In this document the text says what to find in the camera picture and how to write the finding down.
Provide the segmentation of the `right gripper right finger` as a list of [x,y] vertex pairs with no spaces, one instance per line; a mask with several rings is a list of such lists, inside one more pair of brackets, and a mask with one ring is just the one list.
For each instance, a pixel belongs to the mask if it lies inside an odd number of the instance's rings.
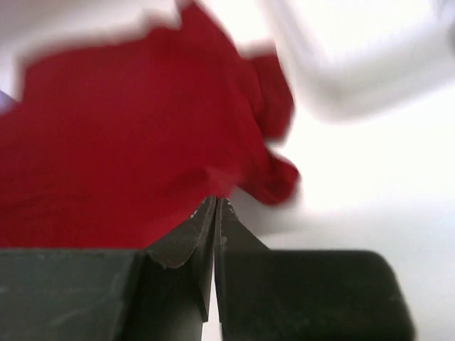
[[269,248],[241,223],[231,202],[217,200],[215,210],[214,276],[219,321],[227,320],[228,303],[233,301],[230,287],[245,287],[246,265],[243,261],[255,252]]

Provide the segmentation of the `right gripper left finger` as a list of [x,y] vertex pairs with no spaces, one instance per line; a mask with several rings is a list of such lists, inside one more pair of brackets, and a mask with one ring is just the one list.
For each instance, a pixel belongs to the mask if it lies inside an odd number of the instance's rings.
[[202,317],[208,321],[213,272],[216,199],[202,201],[187,220],[154,242],[147,252],[163,269],[190,268],[190,284]]

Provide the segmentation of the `red t shirt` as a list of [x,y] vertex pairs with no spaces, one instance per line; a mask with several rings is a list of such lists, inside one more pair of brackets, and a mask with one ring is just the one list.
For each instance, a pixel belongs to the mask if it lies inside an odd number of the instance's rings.
[[294,100],[273,44],[240,53],[196,2],[181,24],[22,60],[1,115],[3,247],[145,247],[207,197],[288,200],[299,181],[267,143]]

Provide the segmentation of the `white plastic basket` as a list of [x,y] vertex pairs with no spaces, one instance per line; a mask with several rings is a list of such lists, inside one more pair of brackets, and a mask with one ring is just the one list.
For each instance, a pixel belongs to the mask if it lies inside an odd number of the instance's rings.
[[303,93],[331,120],[454,81],[453,1],[264,1]]

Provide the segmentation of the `purple t shirt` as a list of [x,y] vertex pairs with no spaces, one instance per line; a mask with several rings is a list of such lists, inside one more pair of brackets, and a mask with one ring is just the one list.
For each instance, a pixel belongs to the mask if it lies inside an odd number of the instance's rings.
[[5,114],[15,103],[16,100],[13,97],[0,90],[0,114]]

